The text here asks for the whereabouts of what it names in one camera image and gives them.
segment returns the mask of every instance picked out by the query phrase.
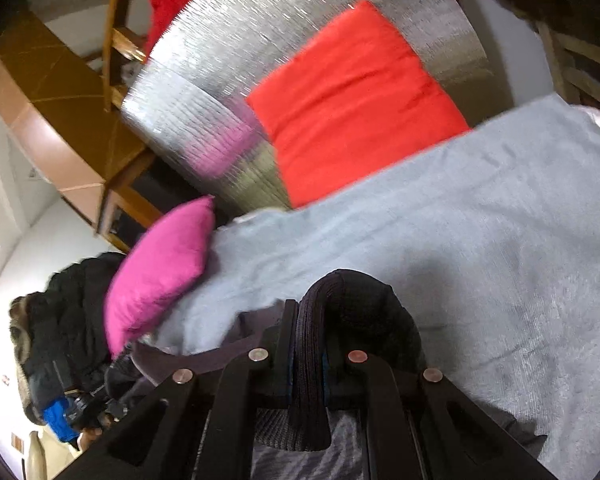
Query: pink pillow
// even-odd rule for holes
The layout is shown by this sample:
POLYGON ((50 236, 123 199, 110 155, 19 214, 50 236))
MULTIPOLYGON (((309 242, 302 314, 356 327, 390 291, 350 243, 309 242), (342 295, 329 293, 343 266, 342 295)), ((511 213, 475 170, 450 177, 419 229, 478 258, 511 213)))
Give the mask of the pink pillow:
POLYGON ((114 276, 104 309, 112 356, 154 329, 205 269, 214 228, 213 197, 178 206, 142 236, 114 276))

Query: metal rivet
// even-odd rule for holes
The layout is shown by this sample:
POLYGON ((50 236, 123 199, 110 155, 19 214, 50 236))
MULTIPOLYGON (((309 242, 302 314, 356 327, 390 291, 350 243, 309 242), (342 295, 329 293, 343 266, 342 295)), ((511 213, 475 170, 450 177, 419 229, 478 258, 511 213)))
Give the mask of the metal rivet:
POLYGON ((181 368, 180 370, 174 371, 171 379, 173 379, 173 382, 175 383, 185 384, 193 379, 193 372, 188 368, 181 368))
POLYGON ((352 363, 363 363, 368 359, 368 355, 362 350, 352 350, 349 352, 348 357, 352 363))
POLYGON ((269 352, 264 348, 254 348, 249 352, 249 359, 252 361, 264 361, 267 357, 269 357, 269 352))
POLYGON ((422 376, 425 381, 429 381, 429 383, 439 383, 442 380, 444 375, 437 368, 427 368, 423 371, 422 376))

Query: red pillow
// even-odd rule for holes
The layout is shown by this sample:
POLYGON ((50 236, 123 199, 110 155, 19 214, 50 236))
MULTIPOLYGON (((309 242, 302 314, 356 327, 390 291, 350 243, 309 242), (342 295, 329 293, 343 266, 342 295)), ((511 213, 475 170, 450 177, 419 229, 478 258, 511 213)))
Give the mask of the red pillow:
POLYGON ((360 0, 247 98, 293 207, 469 129, 400 32, 360 0))

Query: blue-gray blanket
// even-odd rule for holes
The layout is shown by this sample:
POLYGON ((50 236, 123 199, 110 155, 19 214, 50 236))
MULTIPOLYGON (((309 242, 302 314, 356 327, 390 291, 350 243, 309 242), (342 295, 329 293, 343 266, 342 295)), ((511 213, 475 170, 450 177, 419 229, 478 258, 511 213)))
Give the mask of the blue-gray blanket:
MULTIPOLYGON (((429 365, 548 435, 559 479, 600 469, 600 129, 557 96, 307 208, 214 235, 205 279, 156 346, 217 347, 239 312, 299 300, 334 269, 389 283, 429 365)), ((254 478, 358 478, 355 424, 327 452, 254 452, 254 478)))

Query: wooden ladder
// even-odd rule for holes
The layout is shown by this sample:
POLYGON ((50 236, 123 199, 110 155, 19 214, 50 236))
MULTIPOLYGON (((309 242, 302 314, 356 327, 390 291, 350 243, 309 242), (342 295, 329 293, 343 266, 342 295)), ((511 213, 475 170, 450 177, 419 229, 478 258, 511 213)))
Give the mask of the wooden ladder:
POLYGON ((105 37, 102 46, 102 81, 104 85, 105 110, 111 105, 122 106, 126 95, 126 85, 122 81, 122 66, 125 59, 144 62, 144 40, 126 26, 131 0, 109 0, 109 12, 105 24, 105 37))

